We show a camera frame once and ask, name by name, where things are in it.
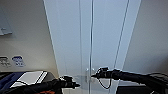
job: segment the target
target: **white cabinet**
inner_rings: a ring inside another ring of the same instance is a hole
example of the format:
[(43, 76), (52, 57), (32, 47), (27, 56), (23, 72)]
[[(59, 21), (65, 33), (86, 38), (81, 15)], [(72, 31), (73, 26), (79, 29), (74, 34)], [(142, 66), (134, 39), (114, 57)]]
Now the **white cabinet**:
[[(91, 52), (91, 0), (44, 0), (59, 76), (73, 76), (81, 85), (65, 94), (106, 94), (86, 81), (86, 69), (122, 69), (141, 0), (94, 0)], [(113, 82), (114, 94), (118, 82)]]

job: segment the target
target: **white wall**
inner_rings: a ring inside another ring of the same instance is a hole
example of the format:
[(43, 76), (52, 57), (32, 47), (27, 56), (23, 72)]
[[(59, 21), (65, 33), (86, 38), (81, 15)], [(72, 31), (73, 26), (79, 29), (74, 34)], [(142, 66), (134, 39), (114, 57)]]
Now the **white wall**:
[(168, 74), (167, 9), (168, 0), (142, 0), (123, 71)]
[[(58, 77), (42, 0), (0, 0), (13, 34), (0, 36), (0, 56), (7, 56), (12, 67), (0, 71), (45, 70)], [(16, 67), (11, 58), (21, 55), (25, 67)]]

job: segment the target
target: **white door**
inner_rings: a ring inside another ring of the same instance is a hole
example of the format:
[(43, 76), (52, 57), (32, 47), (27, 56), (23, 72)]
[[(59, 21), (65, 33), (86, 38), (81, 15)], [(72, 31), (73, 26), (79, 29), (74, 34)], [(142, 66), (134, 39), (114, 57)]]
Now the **white door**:
[[(115, 68), (122, 69), (139, 4), (140, 0), (94, 0), (90, 63), (92, 1), (44, 0), (59, 76), (70, 75), (81, 85), (64, 89), (64, 94), (108, 93), (97, 80), (86, 80), (86, 75), (92, 68), (114, 69), (115, 63)], [(116, 87), (117, 83), (112, 84), (111, 94)]]

